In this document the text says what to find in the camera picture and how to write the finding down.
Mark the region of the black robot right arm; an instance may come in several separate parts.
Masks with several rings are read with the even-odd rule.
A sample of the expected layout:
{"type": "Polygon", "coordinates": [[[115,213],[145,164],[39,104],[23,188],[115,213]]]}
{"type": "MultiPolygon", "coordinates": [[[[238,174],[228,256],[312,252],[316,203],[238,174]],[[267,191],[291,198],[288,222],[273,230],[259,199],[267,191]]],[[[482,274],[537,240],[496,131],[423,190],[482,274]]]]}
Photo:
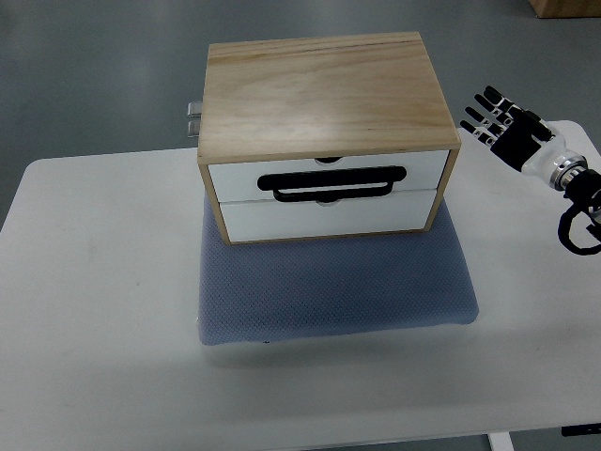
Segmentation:
{"type": "Polygon", "coordinates": [[[558,238],[565,249],[577,256],[594,256],[600,253],[600,174],[592,169],[571,170],[564,188],[564,197],[572,205],[562,214],[558,224],[558,238]],[[579,214],[589,217],[586,230],[598,244],[592,247],[578,247],[570,237],[573,221],[579,214]]]}

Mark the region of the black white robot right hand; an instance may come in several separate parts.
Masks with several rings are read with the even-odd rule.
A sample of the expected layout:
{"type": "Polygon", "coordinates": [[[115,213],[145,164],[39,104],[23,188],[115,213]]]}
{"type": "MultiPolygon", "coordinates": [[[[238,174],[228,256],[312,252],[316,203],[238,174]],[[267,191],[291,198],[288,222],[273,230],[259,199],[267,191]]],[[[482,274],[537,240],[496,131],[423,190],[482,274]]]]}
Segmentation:
{"type": "Polygon", "coordinates": [[[470,118],[460,122],[461,128],[512,169],[556,191],[588,169],[586,158],[570,150],[560,132],[496,88],[487,86],[474,99],[479,107],[466,108],[470,118]]]}

